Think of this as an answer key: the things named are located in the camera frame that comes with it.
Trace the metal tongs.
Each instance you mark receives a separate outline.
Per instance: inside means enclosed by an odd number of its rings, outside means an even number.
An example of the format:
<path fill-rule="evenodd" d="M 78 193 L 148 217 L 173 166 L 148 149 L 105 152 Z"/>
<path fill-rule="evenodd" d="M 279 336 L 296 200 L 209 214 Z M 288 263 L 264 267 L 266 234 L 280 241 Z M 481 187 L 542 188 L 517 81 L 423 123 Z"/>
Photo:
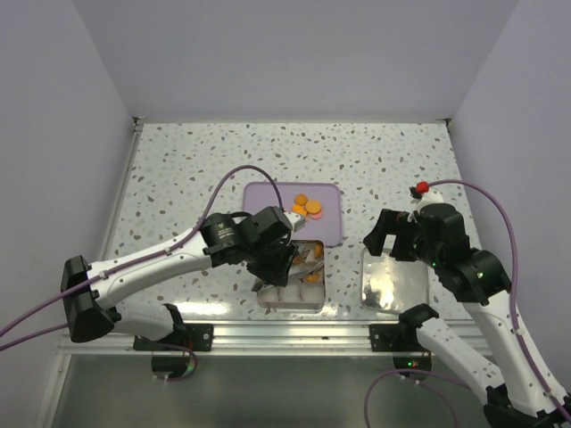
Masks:
<path fill-rule="evenodd" d="M 306 276 L 310 276 L 319 272 L 324 266 L 324 259 L 304 261 L 300 264 L 292 264 L 286 271 L 282 270 L 277 274 L 275 279 L 272 279 L 269 282 L 262 279 L 256 279 L 253 283 L 251 291 L 259 292 L 260 290 L 269 286 L 286 287 L 294 280 L 303 279 Z"/>

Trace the metal cookie tin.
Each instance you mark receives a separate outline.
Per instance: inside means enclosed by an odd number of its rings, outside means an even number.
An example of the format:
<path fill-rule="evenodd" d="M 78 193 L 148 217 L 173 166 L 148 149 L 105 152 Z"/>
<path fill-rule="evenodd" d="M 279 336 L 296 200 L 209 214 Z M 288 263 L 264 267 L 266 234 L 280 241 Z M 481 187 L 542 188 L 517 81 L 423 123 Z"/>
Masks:
<path fill-rule="evenodd" d="M 317 260 L 313 247 L 320 243 L 324 248 L 322 259 L 325 259 L 325 247 L 321 241 L 295 241 L 297 256 L 293 264 Z M 269 286 L 256 292 L 257 301 L 262 308 L 289 311 L 318 311 L 322 309 L 326 298 L 325 266 L 317 273 L 319 280 L 308 283 L 303 279 L 294 280 L 286 287 Z"/>

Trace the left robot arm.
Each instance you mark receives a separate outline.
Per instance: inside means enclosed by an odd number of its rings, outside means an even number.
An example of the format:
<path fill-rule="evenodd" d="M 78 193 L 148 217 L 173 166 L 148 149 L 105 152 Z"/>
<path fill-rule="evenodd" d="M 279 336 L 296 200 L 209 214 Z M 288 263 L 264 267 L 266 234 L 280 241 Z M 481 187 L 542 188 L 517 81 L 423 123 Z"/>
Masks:
<path fill-rule="evenodd" d="M 213 213 L 196 230 L 118 259 L 88 263 L 68 259 L 61 292 L 70 338 L 91 342 L 123 333 L 175 350 L 186 338 L 178 308 L 129 303 L 129 298 L 171 278 L 224 265 L 244 264 L 264 284 L 285 286 L 302 215 L 270 206 L 256 214 Z"/>

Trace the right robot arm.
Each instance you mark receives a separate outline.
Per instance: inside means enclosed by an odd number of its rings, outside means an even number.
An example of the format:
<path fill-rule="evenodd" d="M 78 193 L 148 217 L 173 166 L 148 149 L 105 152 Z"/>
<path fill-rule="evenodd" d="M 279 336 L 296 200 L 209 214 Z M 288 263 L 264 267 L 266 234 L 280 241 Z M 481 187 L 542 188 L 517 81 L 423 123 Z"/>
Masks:
<path fill-rule="evenodd" d="M 514 285 L 495 255 L 471 246 L 462 215 L 447 203 L 413 213 L 383 209 L 364 239 L 369 254 L 380 255 L 389 235 L 395 238 L 390 257 L 432 268 L 475 321 L 493 359 L 460 339 L 426 303 L 400 314 L 397 344 L 438 356 L 478 397 L 492 427 L 552 427 L 569 421 L 570 394 L 526 340 L 512 301 Z"/>

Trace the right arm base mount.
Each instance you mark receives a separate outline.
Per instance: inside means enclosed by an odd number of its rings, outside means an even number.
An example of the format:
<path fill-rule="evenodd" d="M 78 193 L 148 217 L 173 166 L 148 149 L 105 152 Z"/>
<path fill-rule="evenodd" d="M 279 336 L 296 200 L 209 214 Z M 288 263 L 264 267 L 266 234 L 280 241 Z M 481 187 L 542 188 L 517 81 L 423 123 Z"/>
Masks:
<path fill-rule="evenodd" d="M 416 331 L 400 324 L 368 326 L 370 348 L 373 352 L 423 352 Z"/>

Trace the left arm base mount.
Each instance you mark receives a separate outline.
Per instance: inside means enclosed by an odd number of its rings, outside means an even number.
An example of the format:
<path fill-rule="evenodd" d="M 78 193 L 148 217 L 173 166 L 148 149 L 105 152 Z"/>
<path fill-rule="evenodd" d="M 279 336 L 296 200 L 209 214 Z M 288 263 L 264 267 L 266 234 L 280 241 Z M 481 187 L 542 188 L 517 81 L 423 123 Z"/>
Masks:
<path fill-rule="evenodd" d="M 158 341 L 136 336 L 133 349 L 137 351 L 191 350 L 210 352 L 213 338 L 214 325 L 185 323 L 184 325 L 176 325 L 172 333 Z"/>

